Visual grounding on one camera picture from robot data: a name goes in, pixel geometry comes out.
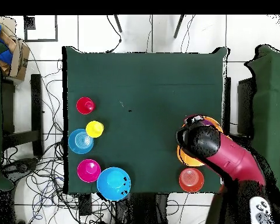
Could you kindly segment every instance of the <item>red plastic cup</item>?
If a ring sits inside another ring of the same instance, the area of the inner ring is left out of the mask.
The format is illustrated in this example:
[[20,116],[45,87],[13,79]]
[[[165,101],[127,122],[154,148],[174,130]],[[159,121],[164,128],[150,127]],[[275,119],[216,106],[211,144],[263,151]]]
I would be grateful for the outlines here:
[[95,109],[95,103],[88,97],[82,97],[77,101],[76,108],[79,113],[89,114]]
[[179,178],[180,187],[188,192],[195,193],[199,191],[204,184],[203,174],[192,167],[184,169]]
[[95,160],[86,159],[80,162],[77,172],[81,180],[91,183],[97,180],[101,170],[100,165]]

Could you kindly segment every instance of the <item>pink cup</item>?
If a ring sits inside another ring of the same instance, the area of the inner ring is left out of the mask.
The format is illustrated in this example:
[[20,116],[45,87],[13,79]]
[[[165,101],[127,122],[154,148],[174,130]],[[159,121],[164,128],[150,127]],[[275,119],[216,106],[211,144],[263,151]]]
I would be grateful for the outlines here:
[[77,172],[82,181],[91,183],[99,177],[100,165],[95,160],[86,159],[80,162]]

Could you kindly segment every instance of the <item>blue bowl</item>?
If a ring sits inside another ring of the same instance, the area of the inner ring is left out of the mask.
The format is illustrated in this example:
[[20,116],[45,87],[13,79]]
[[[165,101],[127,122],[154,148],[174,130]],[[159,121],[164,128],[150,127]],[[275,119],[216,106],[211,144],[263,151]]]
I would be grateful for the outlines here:
[[131,179],[123,169],[109,167],[101,172],[96,186],[105,199],[119,201],[128,195],[131,189]]
[[93,138],[87,135],[85,129],[76,129],[69,135],[68,146],[77,154],[85,154],[91,151]]

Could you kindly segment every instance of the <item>cardboard box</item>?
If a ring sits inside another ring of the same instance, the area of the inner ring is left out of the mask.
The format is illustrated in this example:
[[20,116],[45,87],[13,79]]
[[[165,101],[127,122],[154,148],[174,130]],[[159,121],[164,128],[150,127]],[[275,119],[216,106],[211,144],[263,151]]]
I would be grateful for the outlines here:
[[1,30],[7,34],[8,37],[12,38],[13,40],[16,39],[16,20],[0,16],[0,26]]
[[12,64],[10,70],[7,71],[9,73],[5,73],[2,69],[3,76],[23,81],[25,80],[30,49],[23,43],[23,40],[16,38],[16,21],[14,19],[0,16],[0,25],[2,31],[16,43],[13,51]]

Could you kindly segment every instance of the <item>black table leg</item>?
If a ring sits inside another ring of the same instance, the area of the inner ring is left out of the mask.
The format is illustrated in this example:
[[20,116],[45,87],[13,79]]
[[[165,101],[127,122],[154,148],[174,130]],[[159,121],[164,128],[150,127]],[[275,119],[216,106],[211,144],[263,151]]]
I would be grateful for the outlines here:
[[117,15],[114,15],[114,18],[115,18],[115,21],[116,21],[116,24],[117,24],[117,27],[118,27],[119,32],[122,33],[123,31],[122,31],[122,29],[121,29],[118,16],[117,16]]
[[31,131],[12,133],[3,136],[2,150],[32,142],[33,155],[43,155],[43,120],[41,103],[41,76],[31,75]]
[[183,19],[184,19],[184,15],[180,15],[180,19],[178,20],[178,24],[177,24],[177,27],[176,27],[176,30],[175,30],[175,33],[174,33],[174,36],[173,36],[175,39],[176,39],[176,37],[179,33],[180,25],[183,22]]

